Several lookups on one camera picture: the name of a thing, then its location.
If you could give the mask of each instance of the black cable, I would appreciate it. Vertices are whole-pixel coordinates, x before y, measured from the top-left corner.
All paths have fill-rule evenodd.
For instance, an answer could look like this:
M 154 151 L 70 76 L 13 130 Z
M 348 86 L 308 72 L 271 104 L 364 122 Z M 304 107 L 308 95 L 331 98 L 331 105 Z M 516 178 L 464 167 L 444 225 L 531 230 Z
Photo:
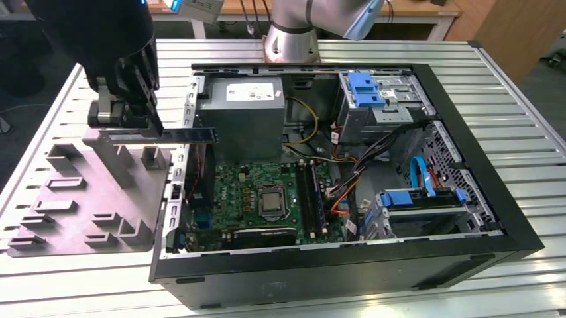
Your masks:
M 300 152 L 295 147 L 291 147 L 291 146 L 283 146 L 283 147 L 285 147 L 285 148 L 288 148 L 288 149 L 291 149 L 292 151 L 295 151 L 300 156 L 303 156 L 303 157 L 305 157 L 305 158 L 309 158 L 311 156 L 308 156 L 304 152 Z
M 265 3 L 265 0 L 261 0 L 261 1 L 263 1 L 263 7 L 265 8 L 265 11 L 267 11 L 267 20 L 271 23 L 271 13 L 268 12 L 267 3 Z
M 305 138 L 304 137 L 304 129 L 299 132 L 299 135 L 300 135 L 300 140 L 303 140 Z M 311 149 L 313 156 L 317 156 L 319 152 L 316 152 L 316 148 L 308 143 L 308 141 L 304 142 L 303 144 L 308 147 L 308 149 Z
M 245 11 L 245 6 L 244 6 L 244 1 L 240 0 L 240 5 L 241 5 L 241 10 L 244 11 L 244 19 L 245 19 L 245 28 L 247 28 L 247 33 L 249 33 L 249 20 L 248 20 L 248 12 Z
M 355 187 L 352 188 L 352 191 L 347 194 L 347 208 L 349 209 L 349 220 L 355 225 L 356 232 L 357 232 L 357 223 L 359 223 L 359 216 L 357 216 L 357 204 L 355 202 Z M 352 242 L 353 240 L 357 240 L 357 233 L 349 232 L 347 230 L 347 236 L 345 241 Z
M 388 5 L 388 13 L 387 13 L 387 23 L 385 23 L 385 31 L 389 29 L 389 25 L 392 25 L 392 20 L 393 20 L 393 9 L 392 9 L 392 4 L 389 0 L 387 1 L 387 5 Z
M 391 1 L 387 0 L 387 4 L 388 4 L 388 14 L 391 16 L 391 24 L 393 24 L 393 20 L 395 20 L 395 10 L 392 9 L 392 4 Z
M 251 3 L 253 5 L 253 14 L 255 14 L 255 22 L 257 23 L 259 38 L 261 38 L 263 31 L 261 31 L 261 26 L 259 24 L 259 15 L 257 15 L 257 8 L 255 6 L 255 0 L 252 0 Z

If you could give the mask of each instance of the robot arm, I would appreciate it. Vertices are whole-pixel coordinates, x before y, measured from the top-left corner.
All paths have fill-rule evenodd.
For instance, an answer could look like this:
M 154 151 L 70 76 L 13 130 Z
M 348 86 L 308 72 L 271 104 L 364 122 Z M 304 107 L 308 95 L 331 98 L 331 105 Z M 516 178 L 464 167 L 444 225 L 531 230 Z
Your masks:
M 90 88 L 92 127 L 138 129 L 160 136 L 153 24 L 144 0 L 25 0 L 42 31 L 82 65 Z
M 384 0 L 273 0 L 273 18 L 265 39 L 265 60 L 315 62 L 315 27 L 349 40 L 361 40 L 375 23 Z

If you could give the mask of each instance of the metal slotted table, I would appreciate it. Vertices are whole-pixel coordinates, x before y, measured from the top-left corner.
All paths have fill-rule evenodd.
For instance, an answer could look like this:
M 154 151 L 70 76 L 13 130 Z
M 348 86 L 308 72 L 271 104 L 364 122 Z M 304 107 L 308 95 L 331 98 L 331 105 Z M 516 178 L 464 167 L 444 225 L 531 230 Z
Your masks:
M 181 125 L 190 63 L 261 62 L 256 40 L 160 40 L 158 114 Z M 566 146 L 481 49 L 464 42 L 320 42 L 324 62 L 429 64 L 546 248 L 444 290 L 189 311 L 148 283 L 150 252 L 9 258 L 6 243 L 46 177 L 53 143 L 84 147 L 96 94 L 74 67 L 0 195 L 2 317 L 556 317 L 566 308 Z

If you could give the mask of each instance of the wire bundle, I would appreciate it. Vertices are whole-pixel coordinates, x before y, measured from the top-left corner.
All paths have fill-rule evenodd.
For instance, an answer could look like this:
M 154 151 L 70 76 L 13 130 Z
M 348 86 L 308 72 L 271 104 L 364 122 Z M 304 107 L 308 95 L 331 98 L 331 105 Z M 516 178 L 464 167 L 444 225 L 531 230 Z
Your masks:
M 405 124 L 403 126 L 397 126 L 381 139 L 379 139 L 364 151 L 361 156 L 359 157 L 356 163 L 353 164 L 352 171 L 345 178 L 343 182 L 336 184 L 329 189 L 329 194 L 336 193 L 343 187 L 347 186 L 345 191 L 339 196 L 337 200 L 335 201 L 332 208 L 331 208 L 331 214 L 347 214 L 345 211 L 337 210 L 339 202 L 345 198 L 347 194 L 355 189 L 355 185 L 360 181 L 361 172 L 367 167 L 367 163 L 372 158 L 381 155 L 392 146 L 396 138 L 400 136 L 400 134 L 409 130 L 424 127 L 431 122 L 431 119 L 423 119 L 421 121 L 417 121 L 411 124 Z

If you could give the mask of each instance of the blue drive bracket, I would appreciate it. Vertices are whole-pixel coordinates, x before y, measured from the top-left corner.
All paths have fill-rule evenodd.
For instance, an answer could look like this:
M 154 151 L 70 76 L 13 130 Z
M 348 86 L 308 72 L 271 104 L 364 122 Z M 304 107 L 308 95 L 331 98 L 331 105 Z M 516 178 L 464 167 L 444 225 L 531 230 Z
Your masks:
M 379 83 L 373 81 L 369 73 L 348 73 L 347 83 L 356 107 L 384 107 L 385 100 L 379 93 Z

